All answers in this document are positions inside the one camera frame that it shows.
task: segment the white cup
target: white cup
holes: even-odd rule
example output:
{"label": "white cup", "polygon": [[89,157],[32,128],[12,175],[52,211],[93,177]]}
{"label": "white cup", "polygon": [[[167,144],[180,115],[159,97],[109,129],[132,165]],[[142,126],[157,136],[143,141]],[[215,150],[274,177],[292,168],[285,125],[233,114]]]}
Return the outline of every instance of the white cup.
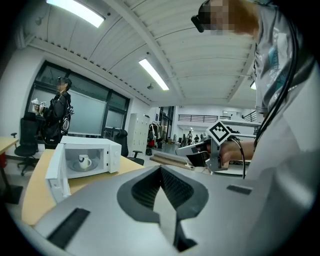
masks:
{"label": "white cup", "polygon": [[82,169],[87,169],[92,165],[92,161],[87,154],[79,155],[79,164]]}

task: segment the hand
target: hand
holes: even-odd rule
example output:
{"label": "hand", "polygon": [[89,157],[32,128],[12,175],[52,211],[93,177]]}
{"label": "hand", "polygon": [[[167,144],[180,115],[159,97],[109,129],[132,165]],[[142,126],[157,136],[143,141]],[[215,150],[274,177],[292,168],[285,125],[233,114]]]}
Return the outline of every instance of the hand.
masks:
{"label": "hand", "polygon": [[[207,144],[206,149],[208,153],[211,153],[211,145]],[[234,160],[239,150],[238,146],[233,141],[226,141],[220,146],[221,164],[224,165],[230,160]]]}

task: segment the locker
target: locker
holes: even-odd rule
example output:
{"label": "locker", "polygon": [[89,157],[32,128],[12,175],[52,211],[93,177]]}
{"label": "locker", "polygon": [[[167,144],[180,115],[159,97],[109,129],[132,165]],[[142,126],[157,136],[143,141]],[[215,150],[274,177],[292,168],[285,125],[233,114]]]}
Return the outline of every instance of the locker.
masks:
{"label": "locker", "polygon": [[129,157],[134,157],[135,151],[142,151],[146,153],[148,131],[149,131],[150,118],[144,114],[132,113],[130,115],[129,127],[128,127],[128,150]]}

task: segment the balcony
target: balcony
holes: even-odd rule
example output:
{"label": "balcony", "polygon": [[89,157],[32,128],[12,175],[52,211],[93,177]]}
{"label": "balcony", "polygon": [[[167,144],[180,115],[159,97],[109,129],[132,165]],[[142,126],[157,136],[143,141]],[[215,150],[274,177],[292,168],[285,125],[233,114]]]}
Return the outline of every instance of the balcony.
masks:
{"label": "balcony", "polygon": [[199,115],[199,114],[180,114],[178,121],[181,122],[198,122],[198,123],[214,123],[218,119],[230,120],[230,116],[218,115]]}
{"label": "balcony", "polygon": [[253,111],[250,114],[247,114],[246,116],[243,117],[244,120],[247,122],[256,122],[257,121],[257,112]]}

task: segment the fluorescent light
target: fluorescent light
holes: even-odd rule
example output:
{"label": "fluorescent light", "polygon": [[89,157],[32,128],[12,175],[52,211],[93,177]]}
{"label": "fluorescent light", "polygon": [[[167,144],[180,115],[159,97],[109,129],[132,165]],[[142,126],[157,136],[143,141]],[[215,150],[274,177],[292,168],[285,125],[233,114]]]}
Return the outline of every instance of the fluorescent light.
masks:
{"label": "fluorescent light", "polygon": [[149,73],[150,76],[158,83],[158,85],[164,90],[169,90],[168,86],[165,84],[165,82],[162,80],[160,75],[157,73],[157,71],[154,69],[153,66],[149,63],[149,61],[145,58],[141,61],[139,61],[139,64]]}
{"label": "fluorescent light", "polygon": [[46,0],[50,5],[65,9],[99,28],[105,18],[74,0]]}
{"label": "fluorescent light", "polygon": [[250,85],[250,88],[253,89],[253,90],[256,90],[257,87],[256,87],[256,82],[253,82],[251,85]]}

